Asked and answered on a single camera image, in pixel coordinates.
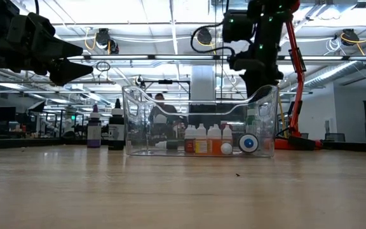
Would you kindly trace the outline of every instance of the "white ball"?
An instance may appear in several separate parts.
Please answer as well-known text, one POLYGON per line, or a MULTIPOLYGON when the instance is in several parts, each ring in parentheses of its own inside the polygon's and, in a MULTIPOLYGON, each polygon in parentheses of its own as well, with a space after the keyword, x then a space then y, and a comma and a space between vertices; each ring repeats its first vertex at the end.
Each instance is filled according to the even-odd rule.
POLYGON ((233 146, 229 143, 224 143, 221 145, 221 153, 224 155, 230 155, 233 152, 233 146))

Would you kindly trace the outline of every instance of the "person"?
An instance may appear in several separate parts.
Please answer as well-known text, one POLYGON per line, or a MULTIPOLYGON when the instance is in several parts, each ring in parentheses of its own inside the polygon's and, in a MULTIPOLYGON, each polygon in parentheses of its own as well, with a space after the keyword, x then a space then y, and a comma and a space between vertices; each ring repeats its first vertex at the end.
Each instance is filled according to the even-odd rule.
MULTIPOLYGON (((163 96, 162 93, 158 93, 155 95, 155 99, 158 101, 163 101, 165 99, 165 97, 163 96)), ((176 108, 173 105, 168 105, 165 104, 163 102, 159 102, 158 106, 162 108, 162 110, 168 112, 168 113, 177 113, 176 108)), ((158 115, 165 115, 166 117, 168 117, 168 123, 173 123, 173 121, 175 120, 175 118, 172 118, 171 116, 168 116, 167 114, 165 114, 162 110, 160 110, 160 108, 158 106, 155 106, 152 108, 151 113, 149 114, 149 121, 151 123, 153 123, 153 120, 155 119, 156 116, 158 115)))

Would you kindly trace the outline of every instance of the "wooden table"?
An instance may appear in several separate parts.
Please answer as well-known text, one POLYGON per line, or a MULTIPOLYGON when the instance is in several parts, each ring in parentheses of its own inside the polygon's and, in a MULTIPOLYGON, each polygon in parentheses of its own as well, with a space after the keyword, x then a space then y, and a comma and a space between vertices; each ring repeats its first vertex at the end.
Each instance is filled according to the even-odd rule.
POLYGON ((0 228, 366 228, 366 153, 282 151, 270 159, 4 149, 0 228))

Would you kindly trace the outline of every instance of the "ceiling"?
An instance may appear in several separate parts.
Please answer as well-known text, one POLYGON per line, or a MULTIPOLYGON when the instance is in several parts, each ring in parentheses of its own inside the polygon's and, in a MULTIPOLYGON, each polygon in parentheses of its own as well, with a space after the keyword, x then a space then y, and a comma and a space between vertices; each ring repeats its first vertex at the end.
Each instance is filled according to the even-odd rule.
MULTIPOLYGON (((35 11, 34 0, 12 1, 21 9, 21 14, 35 11)), ((89 47, 93 46, 94 34, 99 28, 110 29, 111 38, 119 45, 120 55, 199 55, 190 47, 190 36, 199 26, 220 22, 223 19, 225 2, 221 0, 39 0, 39 7, 40 15, 49 18, 56 28, 57 37, 83 47, 85 49, 83 55, 106 54, 97 46, 89 49, 85 45, 86 42, 89 47)), ((232 0, 230 8, 245 9, 247 2, 247 0, 232 0)), ((326 8, 323 8, 326 10, 314 17, 313 20, 306 20, 306 14, 312 7, 315 7, 314 2, 302 1, 301 8, 294 14, 296 38, 302 54, 315 56, 344 55, 344 53, 345 55, 360 55, 356 46, 341 45, 336 47, 337 50, 334 52, 330 52, 329 42, 334 34, 340 35, 343 29, 354 29, 360 39, 365 40, 366 8, 354 8, 357 1, 334 1, 335 4, 344 4, 326 6, 326 8)), ((236 52, 244 51, 248 47, 248 43, 245 41, 223 44, 221 28, 211 30, 211 33, 215 46, 231 46, 236 52)), ((286 42, 286 33, 286 28, 283 27, 280 55, 288 55, 290 48, 289 42, 286 42)), ((197 42, 194 46, 200 50, 210 49, 210 47, 201 46, 197 42)), ((365 50, 366 43, 362 43, 362 48, 365 50)), ((227 51, 224 53, 217 52, 216 54, 228 55, 227 51)), ((101 72, 95 69, 93 76, 88 75, 78 79, 78 81, 90 83, 66 86, 65 88, 53 87, 48 84, 47 76, 33 76, 32 73, 28 73, 27 76, 24 71, 21 74, 13 74, 10 71, 6 73, 10 76, 19 77, 19 79, 10 78, 10 81, 24 79, 37 82, 46 81, 46 83, 24 85, 29 90, 63 91, 73 90, 72 87, 74 87, 77 90, 85 91, 113 91, 114 94, 97 94, 102 99, 99 102, 106 100, 113 103, 114 99, 119 97, 121 90, 118 85, 133 84, 137 76, 141 76, 145 80, 176 80, 177 78, 190 80, 191 66, 197 64, 193 61, 162 62, 156 67, 151 67, 153 61, 141 60, 134 62, 135 67, 130 67, 128 65, 129 61, 108 62, 113 62, 117 67, 112 67, 110 71, 101 75, 101 72), (115 82, 118 85, 103 84, 102 82, 106 80, 115 82)), ((226 63, 218 62, 216 65, 215 62, 211 62, 210 64, 215 67, 217 77, 221 77, 221 73, 225 77, 222 87, 223 92, 245 91, 245 85, 239 77, 239 72, 230 70, 226 63), (234 85, 230 83, 230 79, 235 81, 234 85)), ((307 65, 306 75, 323 69, 326 65, 329 65, 329 62, 307 65)), ((279 69, 285 75, 284 80, 281 82, 282 87, 295 82, 296 76, 291 65, 279 65, 279 69)), ((346 76, 345 81, 360 76, 360 73, 346 76)), ((360 81, 355 86, 363 85, 363 87, 366 87, 366 83, 363 82, 366 82, 366 80, 360 81)), ((187 94, 179 85, 154 84, 148 89, 148 91, 153 92, 166 90, 181 90, 181 94, 166 94, 166 99, 175 99, 176 97, 188 99, 187 94)), ((77 99, 75 100, 75 98, 65 97, 72 102, 83 103, 77 101, 77 99)), ((224 93, 224 97, 240 99, 241 95, 224 93)))

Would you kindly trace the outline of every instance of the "transparent storage container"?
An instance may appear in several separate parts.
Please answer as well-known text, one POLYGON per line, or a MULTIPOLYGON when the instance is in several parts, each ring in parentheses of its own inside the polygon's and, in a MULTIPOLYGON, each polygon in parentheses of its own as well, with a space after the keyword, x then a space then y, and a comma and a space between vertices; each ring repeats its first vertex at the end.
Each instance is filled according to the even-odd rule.
POLYGON ((275 149, 277 101, 278 88, 272 86, 260 88, 245 100, 216 101, 157 101, 139 87, 123 87, 126 154, 271 157, 275 149), (186 113, 169 113, 170 106, 186 108, 186 113), (200 123, 207 130, 217 124, 221 134, 228 125, 232 130, 232 152, 214 144, 214 149, 206 153, 187 150, 185 130, 188 125, 198 128, 200 123))

